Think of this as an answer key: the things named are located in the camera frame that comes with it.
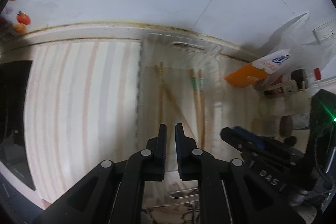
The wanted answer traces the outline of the fruit wall stickers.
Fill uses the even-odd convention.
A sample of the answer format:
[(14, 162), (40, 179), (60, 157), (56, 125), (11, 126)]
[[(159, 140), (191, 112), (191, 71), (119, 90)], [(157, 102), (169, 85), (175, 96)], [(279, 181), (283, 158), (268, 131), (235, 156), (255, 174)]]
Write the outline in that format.
[(9, 0), (1, 12), (1, 38), (10, 39), (28, 32), (31, 18), (14, 4), (17, 0)]

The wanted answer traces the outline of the black gas stove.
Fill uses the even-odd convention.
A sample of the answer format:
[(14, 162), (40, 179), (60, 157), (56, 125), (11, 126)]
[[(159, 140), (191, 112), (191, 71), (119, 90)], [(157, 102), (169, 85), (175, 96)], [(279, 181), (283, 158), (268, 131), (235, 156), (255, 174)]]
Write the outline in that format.
[(31, 60), (1, 64), (1, 162), (23, 184), (35, 190), (24, 128), (26, 90)]

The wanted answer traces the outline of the orange white salt bag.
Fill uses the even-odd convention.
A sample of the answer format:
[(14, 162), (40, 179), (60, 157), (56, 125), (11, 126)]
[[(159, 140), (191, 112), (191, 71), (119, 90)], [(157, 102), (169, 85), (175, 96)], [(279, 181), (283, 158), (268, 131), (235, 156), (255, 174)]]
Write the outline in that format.
[(227, 75), (224, 79), (233, 86), (244, 88), (279, 71), (280, 68), (288, 64), (290, 57), (290, 49), (279, 50), (252, 61)]

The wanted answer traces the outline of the striped cat table mat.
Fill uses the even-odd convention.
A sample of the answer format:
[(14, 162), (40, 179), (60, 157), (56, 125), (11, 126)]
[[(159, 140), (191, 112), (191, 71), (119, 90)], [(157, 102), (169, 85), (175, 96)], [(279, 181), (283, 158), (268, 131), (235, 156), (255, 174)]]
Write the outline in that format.
[(53, 203), (105, 159), (138, 145), (142, 41), (38, 46), (25, 102), (27, 159), (39, 197)]

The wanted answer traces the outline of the red cap oil bottle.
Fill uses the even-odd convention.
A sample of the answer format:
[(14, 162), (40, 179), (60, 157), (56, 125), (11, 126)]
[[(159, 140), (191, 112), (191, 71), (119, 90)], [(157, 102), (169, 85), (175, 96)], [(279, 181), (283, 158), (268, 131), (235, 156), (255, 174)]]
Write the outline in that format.
[(321, 71), (319, 68), (311, 69), (297, 69), (292, 71), (291, 79), (296, 82), (298, 91), (308, 89), (316, 81), (321, 80)]

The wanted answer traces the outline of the clear plastic organizer bin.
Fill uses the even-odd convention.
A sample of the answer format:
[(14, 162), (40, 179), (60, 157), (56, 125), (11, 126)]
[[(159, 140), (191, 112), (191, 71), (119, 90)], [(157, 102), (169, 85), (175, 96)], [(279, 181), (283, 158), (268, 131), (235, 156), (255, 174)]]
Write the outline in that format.
[(169, 206), (198, 199), (196, 181), (179, 177), (175, 126), (217, 159), (230, 161), (240, 152), (222, 141), (224, 127), (249, 130), (258, 116), (259, 94), (251, 86), (237, 88), (224, 78), (245, 62), (224, 54), (206, 40), (149, 33), (142, 38), (138, 96), (138, 145), (167, 127), (166, 170), (161, 182), (147, 182), (145, 207)]

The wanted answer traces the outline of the white wall socket strip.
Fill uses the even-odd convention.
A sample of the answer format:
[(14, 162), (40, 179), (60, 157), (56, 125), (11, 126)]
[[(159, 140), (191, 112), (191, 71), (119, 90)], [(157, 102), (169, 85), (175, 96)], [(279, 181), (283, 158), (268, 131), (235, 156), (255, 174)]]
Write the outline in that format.
[(324, 40), (333, 37), (335, 35), (335, 32), (335, 19), (330, 20), (313, 30), (313, 34), (319, 42), (323, 42)]

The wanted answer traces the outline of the clear plastic bag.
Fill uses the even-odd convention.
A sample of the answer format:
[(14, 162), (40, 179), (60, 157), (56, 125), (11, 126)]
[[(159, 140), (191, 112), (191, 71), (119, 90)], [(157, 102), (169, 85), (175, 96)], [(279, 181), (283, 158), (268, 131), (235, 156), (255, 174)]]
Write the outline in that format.
[(289, 50), (289, 64), (280, 70), (282, 73), (296, 69), (323, 70), (335, 57), (335, 26), (331, 35), (317, 38), (309, 23), (309, 12), (286, 22), (259, 48), (260, 53), (267, 55), (279, 50)]

